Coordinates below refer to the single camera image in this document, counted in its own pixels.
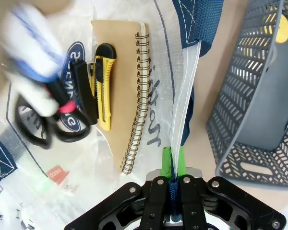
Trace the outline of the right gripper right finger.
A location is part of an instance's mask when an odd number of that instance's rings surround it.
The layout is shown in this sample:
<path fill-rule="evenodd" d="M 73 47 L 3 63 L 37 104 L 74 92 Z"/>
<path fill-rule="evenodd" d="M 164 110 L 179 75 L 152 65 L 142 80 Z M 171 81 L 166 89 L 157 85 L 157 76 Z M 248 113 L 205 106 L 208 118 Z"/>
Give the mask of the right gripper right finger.
<path fill-rule="evenodd" d="M 186 167 L 183 147 L 179 150 L 178 176 L 186 230 L 209 229 L 206 213 L 233 230 L 283 230 L 286 226 L 283 214 L 225 178 L 216 176 L 206 182 L 200 170 Z"/>

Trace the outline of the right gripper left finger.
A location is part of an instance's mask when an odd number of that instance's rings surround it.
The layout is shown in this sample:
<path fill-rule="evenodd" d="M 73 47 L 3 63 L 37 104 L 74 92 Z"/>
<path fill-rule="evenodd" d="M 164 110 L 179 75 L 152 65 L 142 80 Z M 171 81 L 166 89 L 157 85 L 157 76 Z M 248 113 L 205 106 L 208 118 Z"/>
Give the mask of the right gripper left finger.
<path fill-rule="evenodd" d="M 125 230 L 140 221 L 141 230 L 163 228 L 164 208 L 168 196 L 168 179 L 172 176 L 172 156 L 163 148 L 162 167 L 146 176 L 144 185 L 129 182 L 99 204 L 65 226 L 66 230 Z"/>

